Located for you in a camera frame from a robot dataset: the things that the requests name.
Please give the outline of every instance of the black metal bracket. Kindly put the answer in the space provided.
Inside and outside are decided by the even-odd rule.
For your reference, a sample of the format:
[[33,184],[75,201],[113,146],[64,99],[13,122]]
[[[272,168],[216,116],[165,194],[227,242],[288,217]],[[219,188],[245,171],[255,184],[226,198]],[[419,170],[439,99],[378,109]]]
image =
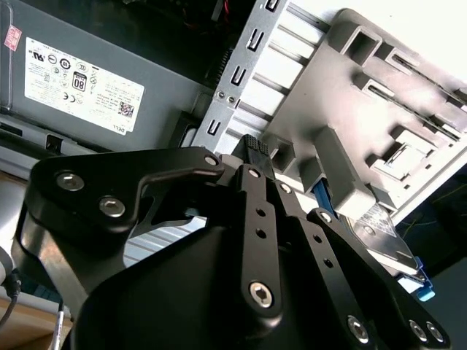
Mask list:
[[[234,168],[198,147],[34,168],[15,259],[76,316],[73,349],[450,348],[333,215],[303,212],[263,144],[233,154]],[[124,268],[131,235],[193,216],[207,226]]]

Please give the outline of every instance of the red wire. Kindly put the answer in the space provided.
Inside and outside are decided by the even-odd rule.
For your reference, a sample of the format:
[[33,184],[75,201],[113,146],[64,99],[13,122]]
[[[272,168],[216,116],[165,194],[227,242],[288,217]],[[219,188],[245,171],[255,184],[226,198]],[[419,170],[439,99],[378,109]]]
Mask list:
[[230,13],[228,9],[228,0],[224,0],[224,10],[227,15]]

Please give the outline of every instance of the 80 plus logo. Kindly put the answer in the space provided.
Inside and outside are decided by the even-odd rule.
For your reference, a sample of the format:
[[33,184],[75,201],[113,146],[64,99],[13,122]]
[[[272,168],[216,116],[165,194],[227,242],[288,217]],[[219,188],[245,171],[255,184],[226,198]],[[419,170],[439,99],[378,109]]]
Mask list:
[[85,91],[87,81],[88,78],[84,74],[77,71],[73,73],[73,88],[76,90]]

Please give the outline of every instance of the gray plastic bracket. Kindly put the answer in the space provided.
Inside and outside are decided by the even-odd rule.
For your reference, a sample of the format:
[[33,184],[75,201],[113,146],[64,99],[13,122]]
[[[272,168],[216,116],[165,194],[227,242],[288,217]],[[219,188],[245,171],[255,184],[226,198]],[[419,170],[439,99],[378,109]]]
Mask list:
[[362,93],[372,97],[372,98],[381,98],[381,96],[377,95],[374,91],[371,91],[370,87],[377,89],[379,92],[383,93],[384,95],[392,98],[394,96],[394,92],[389,90],[383,84],[377,82],[375,79],[371,78],[369,75],[365,73],[360,73],[355,75],[353,79],[353,84],[361,90]]
[[462,87],[461,89],[456,90],[455,94],[462,98],[464,101],[467,101],[467,87]]
[[286,174],[297,160],[293,143],[271,134],[265,136],[263,141],[268,145],[274,170]]
[[329,46],[362,67],[382,43],[378,34],[353,22],[340,23],[337,29],[330,33]]
[[407,67],[405,67],[403,64],[399,63],[395,59],[395,57],[398,58],[400,61],[403,61],[412,67],[417,67],[420,65],[420,62],[412,58],[410,55],[407,55],[406,53],[399,50],[397,47],[389,45],[385,42],[381,44],[375,56],[377,56],[378,58],[381,58],[384,62],[386,62],[390,66],[394,67],[395,69],[407,75],[412,75],[412,71],[408,69]]
[[326,178],[318,157],[309,159],[300,167],[300,178],[305,193],[310,193],[319,181]]
[[377,199],[377,203],[380,206],[384,206],[386,209],[389,209],[390,211],[397,211],[397,208],[395,207],[393,200],[389,196],[389,193],[387,193],[385,190],[382,190],[372,184],[367,184],[367,187],[370,189],[370,191],[373,192],[374,197]]
[[[462,133],[458,132],[457,130],[455,130],[455,128],[453,126],[451,126],[450,124],[448,124],[445,119],[441,116],[441,115],[438,115],[438,114],[435,114],[435,115],[432,115],[430,117],[430,120],[431,122],[433,122],[435,125],[439,126],[440,128],[443,128],[444,130],[448,131],[449,133],[451,133],[452,135],[458,137],[459,139],[462,137]],[[441,131],[439,131],[438,129],[434,128],[432,125],[429,125],[427,123],[424,123],[423,124],[423,127],[424,128],[427,128],[429,131],[431,131],[432,133],[434,133],[435,135],[437,135],[439,138],[449,142],[450,144],[452,143],[452,140],[447,137],[446,135],[444,135]]]
[[458,101],[458,100],[448,96],[447,103],[451,104],[451,105],[459,108],[461,111],[467,113],[467,102],[465,102],[465,101],[461,102],[461,101]]
[[373,193],[357,174],[334,129],[324,127],[314,140],[338,213],[361,218],[376,203]]

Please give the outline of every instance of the silver screw head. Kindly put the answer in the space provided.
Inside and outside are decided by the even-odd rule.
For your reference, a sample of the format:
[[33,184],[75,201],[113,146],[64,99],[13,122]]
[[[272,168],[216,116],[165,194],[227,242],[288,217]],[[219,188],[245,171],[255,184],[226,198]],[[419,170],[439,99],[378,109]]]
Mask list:
[[430,331],[430,333],[433,335],[433,337],[435,337],[435,339],[440,342],[440,343],[443,343],[444,342],[444,338],[443,338],[443,335],[441,334],[441,332],[438,331],[438,329],[436,329],[436,327],[434,326],[433,323],[431,322],[426,322],[426,327],[428,328],[428,330]]
[[331,219],[331,217],[329,216],[328,213],[325,213],[324,211],[321,211],[320,215],[324,220],[326,220],[326,222],[331,222],[332,221],[332,219]]
[[358,319],[352,315],[347,317],[347,326],[350,332],[360,341],[362,344],[367,344],[370,341],[368,332],[366,332],[365,326],[358,321]]
[[409,320],[410,328],[412,329],[412,332],[423,342],[426,343],[428,338],[426,337],[425,332],[421,328],[421,326],[416,323],[416,321]]
[[210,166],[216,166],[217,164],[219,164],[217,159],[213,158],[210,155],[207,155],[206,157],[204,157],[204,161],[206,161],[206,163],[208,163]]
[[256,177],[256,178],[260,177],[260,173],[258,173],[255,169],[250,169],[248,172],[253,177]]
[[250,294],[253,300],[262,308],[269,308],[272,305],[272,294],[268,287],[260,282],[253,282],[250,285]]
[[99,201],[99,209],[108,217],[121,217],[125,212],[125,205],[117,198],[106,197]]
[[285,193],[292,193],[292,190],[291,190],[290,187],[288,187],[286,184],[280,184],[280,188],[282,188],[282,190],[283,190]]
[[76,174],[63,173],[57,176],[57,185],[67,191],[79,191],[85,182]]
[[371,227],[369,227],[369,226],[365,226],[363,229],[364,229],[370,236],[375,236],[375,235],[376,235],[376,233],[374,232],[374,230],[373,230]]

